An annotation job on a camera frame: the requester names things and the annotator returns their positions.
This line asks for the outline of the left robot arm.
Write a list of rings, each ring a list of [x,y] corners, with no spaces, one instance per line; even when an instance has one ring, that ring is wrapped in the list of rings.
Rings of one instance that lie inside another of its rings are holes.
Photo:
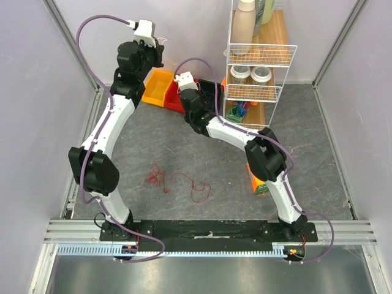
[[[118,67],[110,86],[108,102],[92,134],[79,148],[72,147],[68,158],[73,177],[81,188],[85,204],[96,201],[105,216],[101,232],[121,241],[139,232],[134,227],[131,210],[119,190],[119,170],[111,160],[115,143],[145,91],[144,80],[152,68],[160,68],[164,46],[151,40],[133,40],[118,47]]]

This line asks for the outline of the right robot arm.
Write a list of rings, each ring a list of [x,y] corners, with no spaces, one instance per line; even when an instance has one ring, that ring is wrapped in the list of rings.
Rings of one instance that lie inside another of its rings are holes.
[[[207,109],[196,89],[181,90],[179,95],[185,122],[196,133],[222,140],[245,152],[251,173],[267,185],[274,200],[282,237],[287,241],[300,237],[307,217],[293,195],[287,178],[287,155],[274,132],[267,127],[256,132],[230,124]]]

